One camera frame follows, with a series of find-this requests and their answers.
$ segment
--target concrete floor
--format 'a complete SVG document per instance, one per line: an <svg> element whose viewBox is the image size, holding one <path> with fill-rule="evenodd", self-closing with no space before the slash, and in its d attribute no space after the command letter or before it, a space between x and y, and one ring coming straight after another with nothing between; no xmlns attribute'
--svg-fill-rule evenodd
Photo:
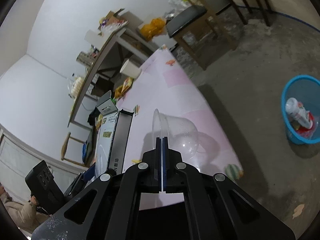
<svg viewBox="0 0 320 240"><path fill-rule="evenodd" d="M186 73L207 99L244 169L239 186L298 238L310 225L320 204L320 145L288 142L280 96L294 76L320 78L320 33L293 19L260 12L243 25L233 8L220 15L238 41L228 50L223 37L207 38L201 57L211 57L203 71L182 48L174 51ZM304 204L302 214L294 209Z"/></svg>

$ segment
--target blue bucket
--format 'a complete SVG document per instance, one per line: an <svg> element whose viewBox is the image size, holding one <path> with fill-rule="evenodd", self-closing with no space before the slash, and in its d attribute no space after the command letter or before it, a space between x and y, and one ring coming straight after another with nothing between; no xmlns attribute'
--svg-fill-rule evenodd
<svg viewBox="0 0 320 240"><path fill-rule="evenodd" d="M285 111L285 103L289 98L296 98L313 116L320 116L320 81L308 75L296 76L285 85L281 95L281 111L288 139L295 144L320 142L320 127L316 129L310 139L303 138L293 129Z"/></svg>

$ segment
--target person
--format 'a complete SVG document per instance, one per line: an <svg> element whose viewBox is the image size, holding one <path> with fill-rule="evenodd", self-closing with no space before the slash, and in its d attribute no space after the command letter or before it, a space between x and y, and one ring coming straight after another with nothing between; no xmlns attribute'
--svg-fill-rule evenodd
<svg viewBox="0 0 320 240"><path fill-rule="evenodd" d="M49 217L36 211L38 202L35 196L32 196L29 202L20 204L12 201L12 197L9 196L4 187L0 184L0 198L17 227L30 234L32 234L32 232Z"/></svg>

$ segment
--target paper cup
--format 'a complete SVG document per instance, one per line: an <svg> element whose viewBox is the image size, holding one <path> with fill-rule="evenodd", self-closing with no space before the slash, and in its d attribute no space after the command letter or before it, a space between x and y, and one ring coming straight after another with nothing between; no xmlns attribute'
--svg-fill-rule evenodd
<svg viewBox="0 0 320 240"><path fill-rule="evenodd" d="M132 63L132 61L128 59L123 64L120 73L125 74L128 77L137 78L141 73L141 69L139 69L134 63Z"/></svg>

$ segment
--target plastic bag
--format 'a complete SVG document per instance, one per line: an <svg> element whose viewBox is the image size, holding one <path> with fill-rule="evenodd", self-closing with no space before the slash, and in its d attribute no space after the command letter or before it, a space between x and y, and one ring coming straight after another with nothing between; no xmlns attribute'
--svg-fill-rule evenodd
<svg viewBox="0 0 320 240"><path fill-rule="evenodd" d="M175 14L174 14L174 9L169 11L169 12L166 12L164 15L163 15L163 18L168 21L171 21L173 18L174 18Z"/></svg>
<svg viewBox="0 0 320 240"><path fill-rule="evenodd" d="M316 129L318 128L320 117L313 116L312 114L310 114L310 119L313 122L311 129L307 129L307 128L303 127L296 120L291 121L291 125L292 125L293 129L297 132L297 134L302 136L303 138L306 138L306 139L312 138L313 134L315 133Z"/></svg>
<svg viewBox="0 0 320 240"><path fill-rule="evenodd" d="M126 24L128 21L119 20L117 22L113 22L109 25L103 25L101 27L101 32L99 33L100 36L110 35L115 30L119 29L122 25Z"/></svg>
<svg viewBox="0 0 320 240"><path fill-rule="evenodd" d="M191 0L195 5L203 6L199 0ZM188 0L169 0L169 5L174 8L174 16L190 7L192 4Z"/></svg>
<svg viewBox="0 0 320 240"><path fill-rule="evenodd" d="M140 29L140 32L147 41L150 41L154 36L160 35L164 31L164 27L165 21L161 18L156 18L150 24L145 24Z"/></svg>
<svg viewBox="0 0 320 240"><path fill-rule="evenodd" d="M82 76L74 76L74 74L72 76L75 77L74 81L68 78L69 96L76 99L82 87L84 78Z"/></svg>

